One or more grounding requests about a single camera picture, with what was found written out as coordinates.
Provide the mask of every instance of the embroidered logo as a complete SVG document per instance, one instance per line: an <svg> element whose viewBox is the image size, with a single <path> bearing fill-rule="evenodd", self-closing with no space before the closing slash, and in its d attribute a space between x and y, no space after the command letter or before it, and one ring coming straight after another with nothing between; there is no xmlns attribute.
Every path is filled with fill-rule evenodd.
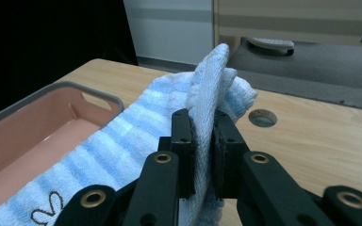
<svg viewBox="0 0 362 226"><path fill-rule="evenodd" d="M63 209L63 198L57 191L49 193L50 210L35 209L31 213L31 219L38 225L54 225L58 214Z"/></svg>

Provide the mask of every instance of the white cabinet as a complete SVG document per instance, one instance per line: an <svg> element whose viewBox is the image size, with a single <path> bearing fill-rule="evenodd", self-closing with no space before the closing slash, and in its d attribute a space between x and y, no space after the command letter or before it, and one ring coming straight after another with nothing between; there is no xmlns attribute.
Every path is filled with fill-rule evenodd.
<svg viewBox="0 0 362 226"><path fill-rule="evenodd" d="M360 44L362 0L215 0L216 38Z"/></svg>

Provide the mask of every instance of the light blue towel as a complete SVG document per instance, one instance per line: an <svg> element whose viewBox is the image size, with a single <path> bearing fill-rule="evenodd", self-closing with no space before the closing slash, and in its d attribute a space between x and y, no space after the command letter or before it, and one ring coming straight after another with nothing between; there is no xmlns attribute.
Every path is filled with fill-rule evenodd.
<svg viewBox="0 0 362 226"><path fill-rule="evenodd" d="M166 74L107 126L88 137L51 169L0 205L0 225L54 225L61 209L90 185L122 188L140 175L160 137L171 135L172 113L187 108L197 134L196 195L180 202L180 225L218 224L223 202L209 186L208 147L216 108L233 121L253 104L256 92L225 68L228 46L220 44L195 72Z"/></svg>

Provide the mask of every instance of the tray rim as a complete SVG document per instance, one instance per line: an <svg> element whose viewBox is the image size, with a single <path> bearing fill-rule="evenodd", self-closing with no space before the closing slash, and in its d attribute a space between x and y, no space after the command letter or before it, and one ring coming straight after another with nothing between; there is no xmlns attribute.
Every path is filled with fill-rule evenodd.
<svg viewBox="0 0 362 226"><path fill-rule="evenodd" d="M114 118L116 118L120 113L122 113L124 111L123 101L117 96L113 96L108 93L96 90L96 89L91 89L91 88L82 86L75 82L59 81L56 83L49 84L49 85L31 93L30 95L24 97L23 99L14 103L13 105L10 105L10 106L6 107L5 109L1 110L0 111L0 121L4 118L10 116L12 113L16 112L17 110L19 110L19 109L25 107L26 105L29 105L32 102L36 101L37 99L41 98L43 95L47 94L48 92L53 91L55 89L66 88L66 87L79 89L83 92L88 93L89 95L96 96L96 97L102 98L104 100L108 100L108 101L117 103L119 105L119 111L109 121L112 121Z"/></svg>

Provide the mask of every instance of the round hole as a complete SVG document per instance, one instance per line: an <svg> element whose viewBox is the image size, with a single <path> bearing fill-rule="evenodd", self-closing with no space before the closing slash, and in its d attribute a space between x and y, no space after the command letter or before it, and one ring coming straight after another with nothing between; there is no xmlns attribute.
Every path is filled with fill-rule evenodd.
<svg viewBox="0 0 362 226"><path fill-rule="evenodd" d="M170 162L170 160L172 160L172 158L168 154L161 153L155 156L157 163L167 163Z"/></svg>
<svg viewBox="0 0 362 226"><path fill-rule="evenodd" d="M266 109L254 110L249 114L249 121L258 127L272 127L277 123L274 113Z"/></svg>
<svg viewBox="0 0 362 226"><path fill-rule="evenodd" d="M298 215L298 221L304 226L316 226L317 221L308 215Z"/></svg>
<svg viewBox="0 0 362 226"><path fill-rule="evenodd" d="M337 198L342 203L349 205L352 208L362 209L362 198L352 192L340 191L337 194Z"/></svg>
<svg viewBox="0 0 362 226"><path fill-rule="evenodd" d="M263 154L254 154L251 156L252 160L254 160L254 162L256 163L261 163L261 164L265 164L269 162L269 158L264 156Z"/></svg>
<svg viewBox="0 0 362 226"><path fill-rule="evenodd" d="M91 194L90 196L87 197L87 202L97 202L99 201L99 199L101 199L101 195L99 194Z"/></svg>
<svg viewBox="0 0 362 226"><path fill-rule="evenodd" d="M145 214L140 218L140 225L153 226L157 223L157 217L154 214Z"/></svg>
<svg viewBox="0 0 362 226"><path fill-rule="evenodd" d="M103 190L92 190L82 196L81 205L85 208L93 208L100 205L105 199L106 194Z"/></svg>

